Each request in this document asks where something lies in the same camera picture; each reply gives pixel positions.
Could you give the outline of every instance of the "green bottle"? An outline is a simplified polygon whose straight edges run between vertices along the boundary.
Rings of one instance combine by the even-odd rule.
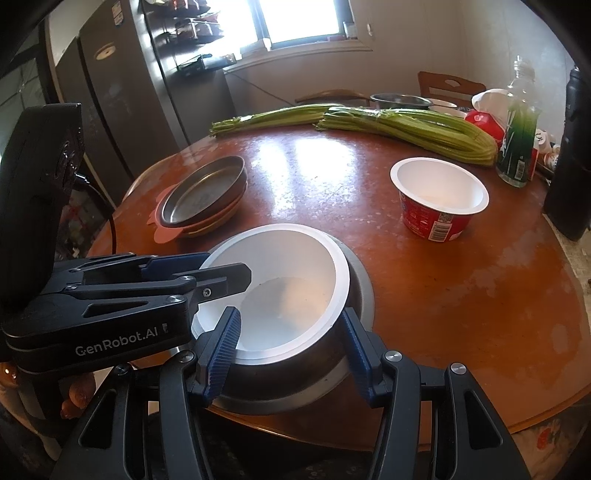
[[[540,107],[535,94],[535,71],[517,57],[514,63],[515,80],[508,87],[509,112],[507,130],[496,159],[496,172],[514,187],[524,187],[530,177],[531,153]]]

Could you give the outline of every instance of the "green liquid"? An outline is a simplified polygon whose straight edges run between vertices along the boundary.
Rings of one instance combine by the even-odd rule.
[[[527,184],[539,111],[516,100],[509,107],[508,127],[496,159],[496,172],[514,187]]]

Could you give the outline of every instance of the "finger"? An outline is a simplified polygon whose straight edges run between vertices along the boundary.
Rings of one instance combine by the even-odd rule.
[[[0,363],[0,385],[5,388],[17,388],[17,367],[12,362]]]
[[[77,419],[82,416],[82,409],[76,407],[71,400],[64,400],[61,404],[60,416],[66,420]]]
[[[70,400],[76,407],[84,409],[90,403],[95,390],[95,376],[92,373],[81,375],[70,385]]]

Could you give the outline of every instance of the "bunch of celery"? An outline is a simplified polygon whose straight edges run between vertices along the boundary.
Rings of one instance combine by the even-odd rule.
[[[282,108],[272,112],[256,113],[255,115],[238,116],[230,120],[214,123],[210,135],[218,136],[241,132],[255,128],[285,127],[288,125],[312,125],[322,119],[322,115],[336,103],[320,103]]]
[[[497,154],[495,140],[476,125],[429,110],[334,107],[323,115],[317,127],[395,137],[448,158],[478,165],[492,165]]]

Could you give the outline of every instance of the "round table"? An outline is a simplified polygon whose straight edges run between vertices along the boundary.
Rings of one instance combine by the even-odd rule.
[[[200,238],[164,245],[147,225],[155,197],[196,168],[240,155],[248,190],[234,218]],[[488,208],[452,242],[419,238],[402,223],[389,171],[433,156],[404,142],[312,127],[204,138],[158,163],[115,213],[118,252],[206,251],[268,223],[302,223],[339,238],[363,262],[375,292],[374,331],[416,363],[459,361],[480,382],[511,432],[567,408],[591,391],[591,336],[580,283],[541,214],[545,185],[504,183],[493,168],[466,166],[489,191]],[[106,226],[90,255],[111,253]],[[420,443],[430,443],[424,404]],[[381,410],[351,378],[313,404],[272,416],[216,410],[261,430],[319,445],[370,450]]]

